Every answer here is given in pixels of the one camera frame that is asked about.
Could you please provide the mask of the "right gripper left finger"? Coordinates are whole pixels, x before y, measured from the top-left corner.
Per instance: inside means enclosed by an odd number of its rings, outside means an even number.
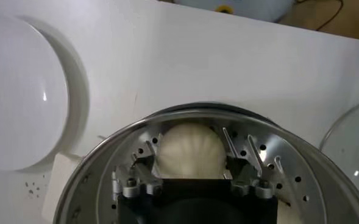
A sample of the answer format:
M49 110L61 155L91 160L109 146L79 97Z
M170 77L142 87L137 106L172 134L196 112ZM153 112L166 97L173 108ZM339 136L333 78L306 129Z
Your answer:
M136 198L141 194L159 196L163 189L163 180L153 173L155 155L131 156L130 164L116 165L112 171L112 199L117 201L120 196Z

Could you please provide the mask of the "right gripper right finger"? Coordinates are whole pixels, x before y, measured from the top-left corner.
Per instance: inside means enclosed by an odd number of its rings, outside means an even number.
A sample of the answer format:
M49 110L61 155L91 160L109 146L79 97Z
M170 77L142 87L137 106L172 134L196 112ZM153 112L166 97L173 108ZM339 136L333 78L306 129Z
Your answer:
M226 165L232 176L230 190L233 195L254 195L260 199L271 199L274 196L272 171L260 159L257 158L253 166L244 158L228 156Z

